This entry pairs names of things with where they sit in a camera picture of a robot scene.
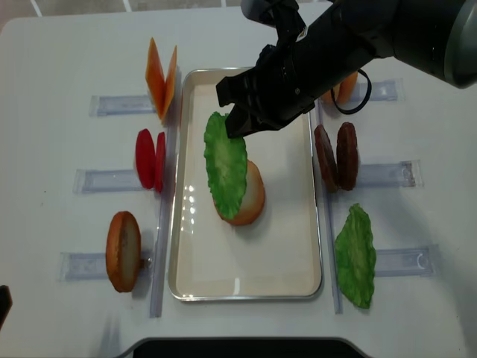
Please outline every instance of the lettuce leaf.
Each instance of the lettuce leaf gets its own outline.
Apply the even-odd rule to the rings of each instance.
[[[338,285],[357,307],[370,308],[374,293],[376,250],[368,214],[354,204],[335,241]]]
[[[218,112],[210,116],[203,134],[203,156],[215,207],[224,218],[233,219],[247,189],[247,149],[243,138],[227,136],[227,116]]]

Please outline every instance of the tray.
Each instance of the tray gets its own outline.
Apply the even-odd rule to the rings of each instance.
[[[265,185],[261,216],[232,227],[207,186],[203,132],[218,106],[215,85],[245,69],[197,70],[183,87],[168,284],[181,301],[309,298],[322,282],[309,115],[285,130],[246,137]]]

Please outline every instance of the red tomato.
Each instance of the red tomato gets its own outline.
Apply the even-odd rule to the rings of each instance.
[[[157,150],[156,150],[156,180],[154,184],[154,189],[157,192],[162,191],[162,176],[164,172],[164,162],[165,162],[165,134],[164,132],[159,133],[157,136]]]
[[[146,189],[154,186],[155,158],[154,142],[151,133],[143,129],[137,135],[136,140],[136,168],[141,184]]]

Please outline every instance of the plastic holder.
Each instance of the plastic holder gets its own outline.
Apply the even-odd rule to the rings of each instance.
[[[89,104],[90,117],[155,113],[149,95],[94,95]]]
[[[361,102],[366,94],[367,83],[357,83],[350,102]],[[381,82],[373,82],[370,101],[404,101],[402,78],[392,78]]]
[[[60,260],[60,281],[104,280],[107,279],[105,253],[76,254],[62,252]],[[153,253],[141,252],[139,276],[149,276],[152,272]]]
[[[84,170],[78,169],[73,184],[73,193],[91,194],[97,192],[131,192],[146,190],[142,187],[133,169],[125,170]]]
[[[420,160],[391,164],[363,164],[359,166],[356,187],[419,187],[424,186]]]
[[[165,265],[167,263],[167,247],[171,240],[169,228],[174,212],[174,194],[176,189],[176,168],[177,153],[179,151],[179,130],[182,107],[182,74],[177,67],[176,87],[174,89],[174,99],[166,114],[167,129],[165,134],[165,163],[162,174],[164,187],[161,194],[161,206],[159,208],[159,230],[154,252],[154,276],[151,287],[151,304],[149,305],[149,317],[157,318],[162,316],[162,304],[164,301],[165,285]]]
[[[332,205],[330,194],[324,183],[323,202],[325,206],[326,232],[328,236],[329,264],[332,275],[332,294],[335,314],[343,313],[343,298],[338,287],[338,268],[335,258],[335,231],[332,224]],[[376,277],[432,276],[432,250],[429,246],[421,248],[376,250]]]
[[[432,248],[376,250],[376,277],[430,276],[434,274]]]

